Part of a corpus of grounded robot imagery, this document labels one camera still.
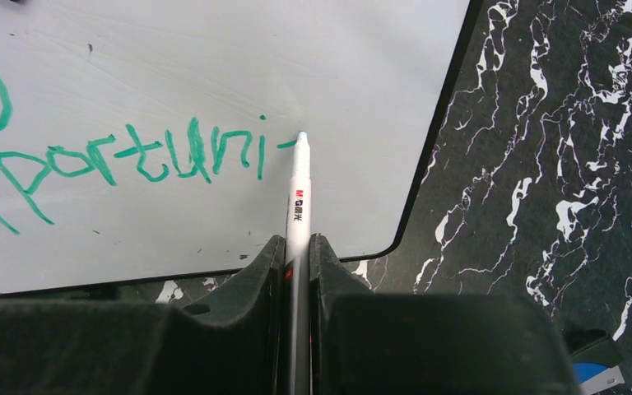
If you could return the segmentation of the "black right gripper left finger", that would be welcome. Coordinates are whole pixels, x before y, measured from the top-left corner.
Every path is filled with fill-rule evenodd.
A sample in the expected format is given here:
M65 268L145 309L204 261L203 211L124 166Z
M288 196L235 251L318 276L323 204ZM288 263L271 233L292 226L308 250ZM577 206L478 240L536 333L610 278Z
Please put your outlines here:
M273 394L285 240L200 300L0 300L0 394Z

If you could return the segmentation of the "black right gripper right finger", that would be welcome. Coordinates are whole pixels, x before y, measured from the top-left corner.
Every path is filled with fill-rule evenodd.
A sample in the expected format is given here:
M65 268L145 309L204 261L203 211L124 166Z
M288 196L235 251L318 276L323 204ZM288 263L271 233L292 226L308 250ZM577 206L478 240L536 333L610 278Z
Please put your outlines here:
M577 394L562 337L507 295L376 293L310 240L316 394Z

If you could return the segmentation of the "black framed whiteboard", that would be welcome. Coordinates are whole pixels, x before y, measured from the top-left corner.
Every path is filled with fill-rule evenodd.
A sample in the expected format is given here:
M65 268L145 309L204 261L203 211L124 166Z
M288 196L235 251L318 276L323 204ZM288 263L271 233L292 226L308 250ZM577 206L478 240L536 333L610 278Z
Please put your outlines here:
M478 1L0 1L0 294L397 247Z

